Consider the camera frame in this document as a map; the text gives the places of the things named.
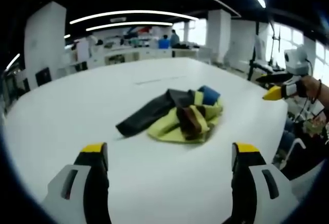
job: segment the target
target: window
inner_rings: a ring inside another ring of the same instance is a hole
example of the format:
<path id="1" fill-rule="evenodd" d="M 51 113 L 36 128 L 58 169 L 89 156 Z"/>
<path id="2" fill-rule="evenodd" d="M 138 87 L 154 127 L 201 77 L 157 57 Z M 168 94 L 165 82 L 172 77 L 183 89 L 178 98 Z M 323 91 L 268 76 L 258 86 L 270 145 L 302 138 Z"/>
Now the window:
<path id="1" fill-rule="evenodd" d="M 179 36 L 179 40 L 184 40 L 184 22 L 179 22 L 173 24 L 173 30 L 176 31 L 176 34 Z"/>
<path id="2" fill-rule="evenodd" d="M 189 21 L 188 41 L 204 46 L 206 44 L 207 20 Z"/>
<path id="3" fill-rule="evenodd" d="M 329 50 L 321 43 L 315 43 L 315 63 L 313 77 L 321 79 L 325 85 L 329 85 Z"/>
<path id="4" fill-rule="evenodd" d="M 273 54 L 272 57 L 278 66 L 282 68 L 286 68 L 286 63 L 284 59 L 284 51 L 288 49 L 296 49 L 298 45 L 304 44 L 304 36 L 303 33 L 290 28 L 285 25 L 274 24 L 274 32 L 275 37 L 279 37 L 280 34 L 280 51 L 279 51 L 279 41 L 274 40 L 273 42 L 273 30 L 270 26 L 269 34 L 267 36 L 267 45 L 266 45 L 266 61 L 270 61 L 271 52 L 272 52 L 272 44 L 273 44 Z"/>

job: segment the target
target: table surface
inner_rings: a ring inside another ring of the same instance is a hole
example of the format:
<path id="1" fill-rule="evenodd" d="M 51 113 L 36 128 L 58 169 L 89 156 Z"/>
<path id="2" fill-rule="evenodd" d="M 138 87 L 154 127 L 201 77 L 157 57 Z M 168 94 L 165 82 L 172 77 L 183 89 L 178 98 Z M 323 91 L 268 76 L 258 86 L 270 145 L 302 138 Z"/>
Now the table surface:
<path id="1" fill-rule="evenodd" d="M 208 85 L 224 112 L 204 144 L 123 138 L 115 125 L 168 88 Z M 105 66 L 61 78 L 22 96 L 5 122 L 6 146 L 27 191 L 41 202 L 47 184 L 82 147 L 107 142 L 108 209 L 113 223 L 222 223 L 231 215 L 232 143 L 255 145 L 271 162 L 287 104 L 266 90 L 189 58 Z"/>

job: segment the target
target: human hand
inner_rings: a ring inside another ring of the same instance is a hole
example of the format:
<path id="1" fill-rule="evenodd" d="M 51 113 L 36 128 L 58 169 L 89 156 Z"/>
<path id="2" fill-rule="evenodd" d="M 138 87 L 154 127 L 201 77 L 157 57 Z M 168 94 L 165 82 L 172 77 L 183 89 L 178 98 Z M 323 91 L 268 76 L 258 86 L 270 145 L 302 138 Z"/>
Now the human hand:
<path id="1" fill-rule="evenodd" d="M 320 86 L 320 81 L 311 76 L 304 76 L 302 83 L 306 88 L 306 94 L 310 98 L 315 98 Z"/>

